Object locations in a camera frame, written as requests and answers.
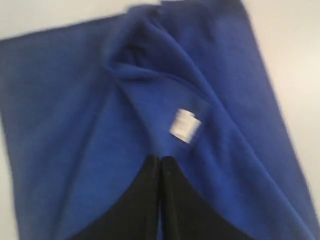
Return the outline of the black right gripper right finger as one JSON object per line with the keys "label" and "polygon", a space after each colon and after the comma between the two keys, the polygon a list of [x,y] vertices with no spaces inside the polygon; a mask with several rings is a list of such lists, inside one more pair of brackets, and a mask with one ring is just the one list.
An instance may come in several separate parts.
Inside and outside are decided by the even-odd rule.
{"label": "black right gripper right finger", "polygon": [[181,170],[175,158],[161,159],[160,210],[165,240],[251,240],[220,216]]}

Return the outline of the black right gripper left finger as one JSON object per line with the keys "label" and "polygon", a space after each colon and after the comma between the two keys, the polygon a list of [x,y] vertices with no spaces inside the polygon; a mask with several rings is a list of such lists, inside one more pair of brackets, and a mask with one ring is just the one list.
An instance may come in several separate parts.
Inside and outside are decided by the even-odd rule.
{"label": "black right gripper left finger", "polygon": [[155,240],[159,221],[160,160],[145,159],[118,201],[73,240]]}

